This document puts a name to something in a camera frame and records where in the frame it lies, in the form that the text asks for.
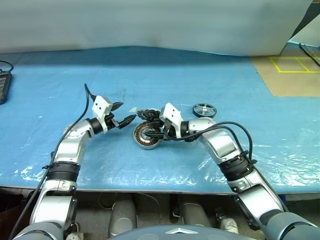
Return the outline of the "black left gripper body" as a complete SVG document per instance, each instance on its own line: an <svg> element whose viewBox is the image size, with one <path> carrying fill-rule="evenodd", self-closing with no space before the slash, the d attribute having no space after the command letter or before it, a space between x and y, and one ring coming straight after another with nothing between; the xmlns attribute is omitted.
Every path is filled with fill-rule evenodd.
<svg viewBox="0 0 320 240"><path fill-rule="evenodd" d="M107 129L119 127L119 123L114 119L114 114L112 112L105 115L105 124L107 126Z"/></svg>

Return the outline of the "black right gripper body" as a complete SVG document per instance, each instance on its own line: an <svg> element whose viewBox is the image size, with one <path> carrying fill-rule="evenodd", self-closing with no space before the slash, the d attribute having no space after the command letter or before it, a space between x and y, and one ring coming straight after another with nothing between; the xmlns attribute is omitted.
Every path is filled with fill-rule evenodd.
<svg viewBox="0 0 320 240"><path fill-rule="evenodd" d="M173 127L172 122L168 119L165 119L162 126L162 132L164 135L164 139L167 140L175 140L175 136L170 135L171 128Z"/></svg>

